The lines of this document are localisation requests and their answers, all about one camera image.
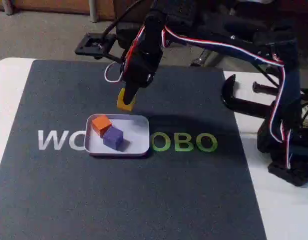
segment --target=white tray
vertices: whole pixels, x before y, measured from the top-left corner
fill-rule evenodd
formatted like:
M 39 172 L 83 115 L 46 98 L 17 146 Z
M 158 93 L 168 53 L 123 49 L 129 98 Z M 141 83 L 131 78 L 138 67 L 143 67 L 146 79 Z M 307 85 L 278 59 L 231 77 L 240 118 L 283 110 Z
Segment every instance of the white tray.
M 124 142 L 119 150 L 103 144 L 103 139 L 92 128 L 93 119 L 106 115 L 113 127 L 124 132 Z M 149 122 L 140 115 L 94 114 L 87 119 L 84 139 L 85 150 L 93 156 L 141 156 L 149 149 Z

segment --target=purple cube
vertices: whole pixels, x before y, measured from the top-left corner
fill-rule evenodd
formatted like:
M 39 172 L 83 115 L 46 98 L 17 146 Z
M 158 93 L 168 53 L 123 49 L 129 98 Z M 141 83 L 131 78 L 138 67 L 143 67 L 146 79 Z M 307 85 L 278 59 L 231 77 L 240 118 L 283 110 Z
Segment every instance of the purple cube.
M 123 131 L 111 126 L 106 133 L 103 135 L 104 145 L 110 147 L 111 149 L 118 150 L 119 146 L 123 142 Z

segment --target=white cable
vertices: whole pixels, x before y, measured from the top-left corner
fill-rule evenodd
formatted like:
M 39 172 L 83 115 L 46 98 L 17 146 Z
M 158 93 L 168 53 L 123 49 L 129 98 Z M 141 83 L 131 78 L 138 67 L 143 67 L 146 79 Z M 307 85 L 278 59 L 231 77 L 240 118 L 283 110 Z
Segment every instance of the white cable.
M 283 121 L 280 124 L 280 134 L 282 135 L 282 140 L 285 140 L 285 134 L 284 134 L 284 126 L 283 126 Z
M 190 39 L 188 37 L 183 37 L 183 36 L 179 36 L 175 33 L 173 33 L 168 27 L 165 26 L 165 30 L 170 34 L 172 35 L 173 37 L 177 38 L 177 39 L 180 39 L 180 40 L 183 40 L 183 41 L 186 41 L 186 42 L 191 42 L 191 43 L 196 43 L 196 44 L 201 44 L 201 45 L 216 45 L 216 46 L 223 46 L 223 47 L 228 47 L 228 48 L 232 48 L 232 49 L 236 49 L 240 52 L 243 52 L 251 57 L 254 57 L 264 63 L 267 63 L 267 64 L 271 64 L 271 65 L 275 65 L 275 66 L 278 66 L 278 67 L 283 67 L 284 66 L 284 63 L 283 62 L 277 62 L 277 61 L 271 61 L 271 60 L 268 60 L 268 59 L 265 59 L 265 58 L 262 58 L 258 55 L 255 55 L 243 48 L 240 48 L 240 47 L 237 47 L 237 46 L 234 46 L 234 45 L 230 45 L 230 44 L 226 44 L 226 43 L 221 43 L 221 42 L 215 42 L 215 41 L 208 41 L 208 40 L 199 40 L 199 39 Z
M 276 116 L 276 112 L 277 112 L 277 109 L 278 109 L 278 105 L 279 105 L 279 102 L 280 102 L 280 98 L 282 96 L 282 93 L 283 93 L 283 90 L 284 90 L 284 87 L 285 87 L 285 79 L 286 79 L 286 73 L 285 73 L 285 68 L 282 67 L 282 72 L 283 72 L 283 82 L 282 82 L 282 86 L 280 87 L 279 89 L 279 93 L 276 97 L 276 102 L 275 102 L 275 106 L 274 106 L 274 110 L 273 110 L 273 113 L 270 117 L 270 122 L 269 122 L 269 131 L 270 131 L 270 134 L 271 136 L 279 143 L 282 143 L 283 141 L 278 139 L 274 133 L 273 133 L 273 122 L 274 122 L 274 119 L 275 119 L 275 116 Z
M 166 45 L 165 45 L 165 30 L 163 29 L 162 30 L 162 47 L 165 48 Z
M 144 29 L 145 29 L 145 26 L 143 26 L 141 30 L 139 31 L 138 36 L 136 37 L 137 40 L 139 40 L 139 38 L 143 35 Z
M 121 72 L 119 78 L 117 80 L 109 80 L 108 77 L 107 77 L 107 73 L 108 71 L 110 70 L 110 68 L 117 62 L 112 62 L 111 64 L 109 64 L 106 69 L 105 69 L 105 72 L 104 72 L 104 77 L 105 77 L 105 80 L 111 84 L 115 84 L 115 83 L 118 83 L 122 80 L 122 76 L 123 76 L 123 71 Z
M 292 133 L 292 130 L 289 130 L 288 136 L 287 136 L 287 145 L 286 145 L 286 168 L 290 169 L 290 159 L 292 158 L 292 154 L 289 156 L 289 144 L 290 144 L 290 135 Z

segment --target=orange cube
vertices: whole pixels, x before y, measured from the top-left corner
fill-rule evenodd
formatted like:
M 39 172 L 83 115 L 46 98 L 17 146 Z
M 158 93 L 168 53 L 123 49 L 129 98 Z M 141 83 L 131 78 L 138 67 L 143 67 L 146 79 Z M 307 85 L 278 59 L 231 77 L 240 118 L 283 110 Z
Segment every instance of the orange cube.
M 112 126 L 112 123 L 108 117 L 101 115 L 92 120 L 92 126 L 94 131 L 97 132 L 100 137 L 103 137 L 104 133 L 109 129 L 110 126 Z

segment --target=table leg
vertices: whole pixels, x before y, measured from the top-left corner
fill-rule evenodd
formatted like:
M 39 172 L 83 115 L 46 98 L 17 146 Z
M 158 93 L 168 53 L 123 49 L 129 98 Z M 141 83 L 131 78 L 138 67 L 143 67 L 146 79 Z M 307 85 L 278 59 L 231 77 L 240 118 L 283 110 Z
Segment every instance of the table leg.
M 96 0 L 89 0 L 89 12 L 90 12 L 90 20 L 92 23 L 98 22 L 98 15 L 96 9 Z
M 13 15 L 13 6 L 10 0 L 2 0 L 6 15 Z

